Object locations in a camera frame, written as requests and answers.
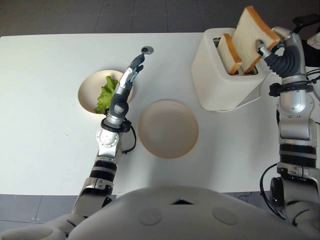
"gray floor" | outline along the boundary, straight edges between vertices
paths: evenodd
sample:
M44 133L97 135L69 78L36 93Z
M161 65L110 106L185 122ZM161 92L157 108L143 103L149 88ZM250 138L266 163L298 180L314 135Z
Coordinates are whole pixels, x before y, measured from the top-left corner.
M260 192L229 192L226 194L270 213ZM0 194L0 232L43 224L64 214L69 214L76 198L77 196Z
M289 29L294 28L294 17L320 9L319 0L0 0L0 36L203 32L235 28L249 5L270 27ZM317 27L302 30L301 38L309 38ZM228 194L268 211L259 192ZM0 232L70 213L75 200L75 196L0 194Z

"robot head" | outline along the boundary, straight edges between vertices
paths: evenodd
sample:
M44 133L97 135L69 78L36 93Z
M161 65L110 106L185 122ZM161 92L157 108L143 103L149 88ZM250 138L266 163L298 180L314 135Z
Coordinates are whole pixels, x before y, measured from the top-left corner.
M80 223L68 240L273 239L306 236L262 209L212 190L160 186L127 193Z

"black cable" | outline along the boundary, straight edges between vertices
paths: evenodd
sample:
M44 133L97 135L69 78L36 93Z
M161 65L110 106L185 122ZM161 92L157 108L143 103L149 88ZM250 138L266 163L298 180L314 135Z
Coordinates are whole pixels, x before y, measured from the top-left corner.
M277 109L276 110L276 124L278 124L278 127L279 127L279 122L280 122L280 112Z
M313 74L320 74L320 71L310 72L310 73L307 73L306 75L307 75L307 76L310 76L310 75L313 75Z
M306 74L309 74L309 73L312 73L312 72L316 72L316 71L320 71L320 67L318 67L316 69L313 69L313 70L310 70L310 71L307 71Z
M238 196L238 199L240 199L241 197L250 197L251 194L252 194L252 191L248 195L240 195L240 196Z
M133 149L136 148L136 145L137 145L137 135L136 135L136 131L135 131L135 129L134 129L134 127L133 127L132 125L130 126L130 129L132 130L132 133L133 133L133 136L134 136L134 144L133 144L133 146L132 146L131 148L129 148L128 150L123 150L123 151L122 151L123 154L127 154L127 153L131 152Z
M265 204L268 206L268 208L269 208L277 217L279 217L279 218L281 218L281 219L283 219L283 220L286 220L283 216L280 215L280 213L279 213L277 210L275 210L275 209L271 206L271 204L270 204L270 202L269 202L269 200L268 200L268 198L267 198L267 196L266 196L265 190L264 190L264 177L265 177L266 173L267 173L270 169L274 168L275 166L277 166L276 163L273 164L273 165L271 165L270 167L268 167L268 168L262 173L261 178L260 178L260 183L259 183L260 192L261 192L261 195L262 195L262 197L263 197L263 200L265 201Z

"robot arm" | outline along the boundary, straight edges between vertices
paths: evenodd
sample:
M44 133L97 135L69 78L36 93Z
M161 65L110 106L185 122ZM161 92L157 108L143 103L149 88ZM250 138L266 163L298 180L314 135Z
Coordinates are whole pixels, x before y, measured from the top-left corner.
M73 214L89 217L111 202L117 163L122 154L121 137L131 127L126 119L127 100L135 77L144 67L141 65L144 60L143 53L137 56L115 88L110 108L105 111L106 118L96 133L99 150L95 163L74 204Z
M277 173L271 180L269 202L291 224L311 237L319 236L320 172L316 168L317 126L311 119L315 101L313 86L307 81L305 58L300 37L281 27L273 29L284 40L282 56L269 51L261 40L257 52L282 84L270 86L270 96L279 97L280 119Z

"beige plate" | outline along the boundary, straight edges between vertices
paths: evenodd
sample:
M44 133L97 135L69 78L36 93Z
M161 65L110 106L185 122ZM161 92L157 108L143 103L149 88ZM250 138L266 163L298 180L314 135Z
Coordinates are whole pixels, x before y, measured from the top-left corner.
M88 76L81 84L78 91L78 100L80 105L87 111L91 113L96 113L95 108L97 107L98 97L101 94L101 87L106 85L106 77L110 76L112 79L120 80L123 73L116 70L103 70L97 71L90 76ZM133 88L128 97L128 102L130 101L133 93Z
M196 117L176 101L162 100L147 106L138 122L138 135L144 147L157 157L179 158L198 140Z

